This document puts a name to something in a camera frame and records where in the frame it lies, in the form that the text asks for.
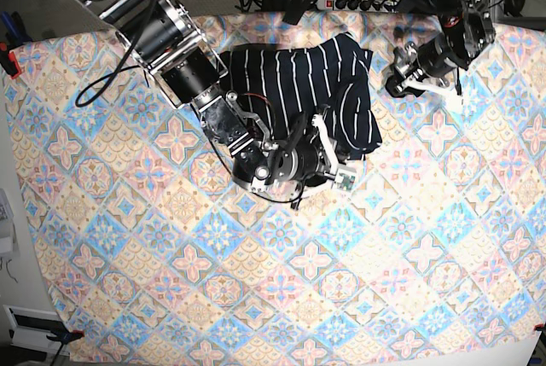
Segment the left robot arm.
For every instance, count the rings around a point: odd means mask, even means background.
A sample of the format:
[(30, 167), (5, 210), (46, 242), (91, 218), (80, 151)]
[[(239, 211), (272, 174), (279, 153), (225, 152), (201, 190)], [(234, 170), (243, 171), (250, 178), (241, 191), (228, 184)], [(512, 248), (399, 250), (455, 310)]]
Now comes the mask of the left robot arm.
[(440, 33), (418, 46), (408, 42), (394, 50), (385, 82), (393, 98), (421, 96), (430, 91), (462, 99), (460, 71), (491, 45), (496, 36), (488, 0), (402, 0), (434, 15)]

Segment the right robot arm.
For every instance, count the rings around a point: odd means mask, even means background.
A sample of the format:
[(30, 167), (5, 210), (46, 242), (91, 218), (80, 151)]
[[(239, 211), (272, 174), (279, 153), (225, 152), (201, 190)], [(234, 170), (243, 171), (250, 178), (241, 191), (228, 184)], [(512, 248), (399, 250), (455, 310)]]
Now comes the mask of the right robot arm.
[(160, 87), (172, 107), (190, 107), (210, 144), (224, 146), (228, 170), (242, 189), (263, 199), (289, 187), (292, 208), (331, 189), (342, 164), (319, 115), (300, 113), (283, 139), (240, 96), (221, 83), (229, 70), (179, 0), (79, 0), (105, 3), (98, 18), (115, 30), (124, 59), (133, 60)]

